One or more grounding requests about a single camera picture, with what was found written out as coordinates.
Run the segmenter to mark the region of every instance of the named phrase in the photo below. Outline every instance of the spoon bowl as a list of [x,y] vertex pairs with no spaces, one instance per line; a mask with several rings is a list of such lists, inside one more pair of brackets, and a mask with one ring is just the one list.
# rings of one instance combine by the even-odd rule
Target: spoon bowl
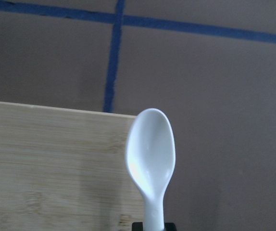
[[136,117],[127,137],[125,162],[144,200],[144,231],[163,231],[163,197],[176,153],[172,128],[162,111],[149,108]]

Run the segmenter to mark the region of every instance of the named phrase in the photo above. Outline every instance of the white spoon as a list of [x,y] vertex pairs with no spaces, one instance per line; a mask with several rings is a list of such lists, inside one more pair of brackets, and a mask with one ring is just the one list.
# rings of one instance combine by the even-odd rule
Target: white spoon
[[162,111],[149,108],[136,117],[127,137],[125,162],[144,200],[144,231],[163,231],[163,196],[176,152],[171,125]]

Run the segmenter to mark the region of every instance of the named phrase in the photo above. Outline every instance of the wood grain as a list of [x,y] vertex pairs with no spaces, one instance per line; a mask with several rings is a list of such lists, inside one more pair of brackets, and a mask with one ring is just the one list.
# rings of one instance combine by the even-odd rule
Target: wood grain
[[142,221],[124,163],[134,118],[0,102],[0,231],[129,231]]

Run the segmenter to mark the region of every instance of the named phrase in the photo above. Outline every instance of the gray floor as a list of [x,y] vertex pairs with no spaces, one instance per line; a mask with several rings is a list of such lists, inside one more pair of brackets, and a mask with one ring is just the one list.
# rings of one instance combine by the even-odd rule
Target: gray floor
[[[28,0],[114,12],[116,1]],[[126,15],[276,33],[276,1],[134,1]],[[101,111],[111,24],[0,12],[0,101]],[[165,220],[276,230],[276,44],[124,26],[115,113],[163,110],[176,140]]]

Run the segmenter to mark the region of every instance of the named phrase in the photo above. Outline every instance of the cutting board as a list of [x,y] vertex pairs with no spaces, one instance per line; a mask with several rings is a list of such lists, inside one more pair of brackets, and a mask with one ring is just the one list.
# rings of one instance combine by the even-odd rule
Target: cutting board
[[0,231],[130,231],[134,116],[0,102]]

